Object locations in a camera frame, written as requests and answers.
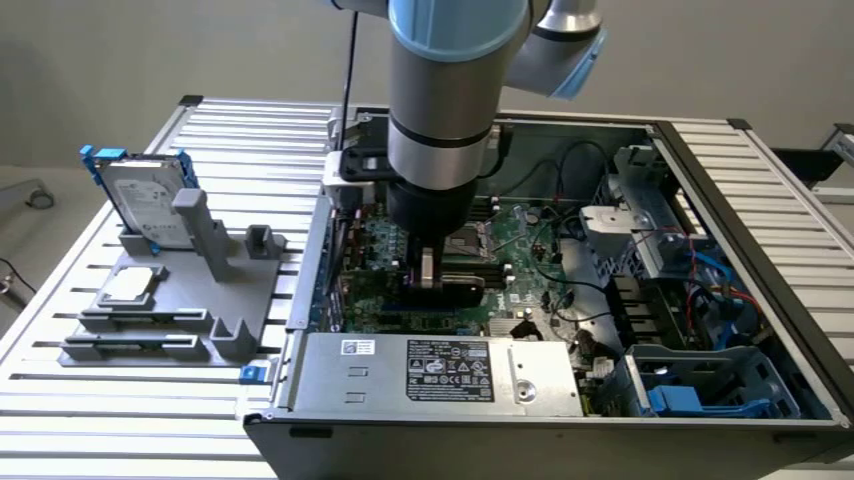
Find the power supply label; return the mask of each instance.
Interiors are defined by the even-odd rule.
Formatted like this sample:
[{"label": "power supply label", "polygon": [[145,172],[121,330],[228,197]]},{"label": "power supply label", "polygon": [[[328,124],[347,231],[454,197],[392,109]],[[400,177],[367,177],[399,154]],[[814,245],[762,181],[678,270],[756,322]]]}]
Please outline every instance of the power supply label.
[{"label": "power supply label", "polygon": [[490,345],[410,340],[406,396],[416,402],[494,402]]}]

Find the caster wheel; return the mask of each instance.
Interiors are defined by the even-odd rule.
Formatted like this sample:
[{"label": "caster wheel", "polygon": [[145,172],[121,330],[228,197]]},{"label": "caster wheel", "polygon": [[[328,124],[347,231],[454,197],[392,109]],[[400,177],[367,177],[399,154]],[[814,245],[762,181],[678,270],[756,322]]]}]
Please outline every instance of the caster wheel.
[{"label": "caster wheel", "polygon": [[47,210],[53,206],[53,203],[53,195],[51,195],[44,190],[36,190],[29,194],[27,206],[35,208],[36,210]]}]

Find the motherboard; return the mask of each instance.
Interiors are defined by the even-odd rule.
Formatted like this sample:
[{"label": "motherboard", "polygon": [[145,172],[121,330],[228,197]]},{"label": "motherboard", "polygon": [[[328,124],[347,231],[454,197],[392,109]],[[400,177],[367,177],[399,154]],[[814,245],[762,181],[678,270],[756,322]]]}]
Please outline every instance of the motherboard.
[{"label": "motherboard", "polygon": [[[361,209],[349,268],[341,273],[345,331],[504,336],[520,321],[564,303],[568,306],[566,286],[538,272],[564,279],[560,233],[552,221],[558,211],[527,203],[496,203],[488,212],[487,218],[470,219],[446,239],[443,275],[471,275],[484,281],[480,305],[454,308],[414,307],[400,301],[407,234],[388,220],[381,204]],[[496,324],[508,328],[490,331]]]}]

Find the blue clip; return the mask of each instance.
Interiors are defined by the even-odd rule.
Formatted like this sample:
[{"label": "blue clip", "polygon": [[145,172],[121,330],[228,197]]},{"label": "blue clip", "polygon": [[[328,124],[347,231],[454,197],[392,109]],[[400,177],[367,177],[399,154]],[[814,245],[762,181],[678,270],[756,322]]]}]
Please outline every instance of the blue clip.
[{"label": "blue clip", "polygon": [[726,342],[730,341],[730,337],[732,336],[734,333],[736,333],[734,330],[735,330],[735,322],[730,320],[723,325],[723,330],[720,331],[720,335],[718,336],[718,341],[715,342],[715,348],[714,348],[715,351],[726,349]]},{"label": "blue clip", "polygon": [[199,179],[196,178],[196,172],[192,169],[192,159],[187,152],[181,148],[175,155],[177,161],[181,163],[181,172],[184,173],[184,186],[187,188],[199,188]]},{"label": "blue clip", "polygon": [[237,383],[240,385],[264,385],[267,383],[267,367],[256,367],[255,365],[240,367]]},{"label": "blue clip", "polygon": [[751,400],[736,406],[703,406],[694,387],[659,385],[647,392],[652,411],[662,417],[760,418],[770,416],[771,401]]},{"label": "blue clip", "polygon": [[119,161],[127,156],[127,148],[101,148],[95,154],[95,158],[99,160],[108,160],[111,162]]},{"label": "blue clip", "polygon": [[101,185],[104,185],[104,182],[101,180],[100,174],[97,173],[97,169],[95,168],[95,158],[92,157],[93,150],[95,147],[92,145],[84,145],[83,148],[80,148],[80,161],[83,162],[83,166],[92,175],[95,185],[100,187]]}]

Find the aluminum profile table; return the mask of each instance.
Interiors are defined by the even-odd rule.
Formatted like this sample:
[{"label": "aluminum profile table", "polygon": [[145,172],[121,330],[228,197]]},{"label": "aluminum profile table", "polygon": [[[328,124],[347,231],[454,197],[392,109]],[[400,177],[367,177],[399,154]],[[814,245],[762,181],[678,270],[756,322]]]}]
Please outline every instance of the aluminum profile table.
[{"label": "aluminum profile table", "polygon": [[[269,224],[289,240],[252,362],[259,365],[275,362],[285,344],[331,108],[204,99],[176,109],[147,149],[187,149],[213,217],[229,229]],[[854,295],[833,294],[838,288],[854,290],[854,270],[841,266],[851,262],[842,255],[850,253],[841,246],[845,235],[825,228],[833,219],[812,213],[811,197],[750,132],[732,130],[724,121],[670,120],[807,307],[830,301],[842,310],[814,314],[854,362],[854,318],[846,318]],[[63,368],[56,363],[59,342],[77,325],[75,315],[121,253],[117,233],[119,219],[105,205],[0,341],[0,478],[272,479],[235,420],[265,403],[269,385],[239,385],[235,368]],[[806,249],[820,252],[808,256]],[[831,257],[819,255],[826,251]],[[810,274],[826,258],[834,258],[827,275]],[[853,469],[854,458],[830,467],[796,466],[768,478],[841,479]]]}]

